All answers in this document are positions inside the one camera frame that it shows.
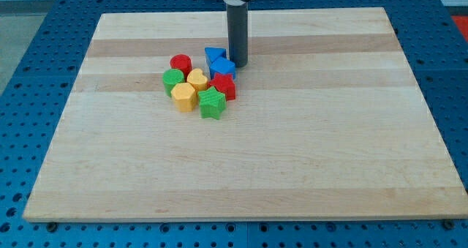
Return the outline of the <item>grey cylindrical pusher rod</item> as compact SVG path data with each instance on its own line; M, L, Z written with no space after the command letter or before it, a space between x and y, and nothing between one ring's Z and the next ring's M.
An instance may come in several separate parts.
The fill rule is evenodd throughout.
M230 60L236 67L248 63L248 4L227 5L227 32Z

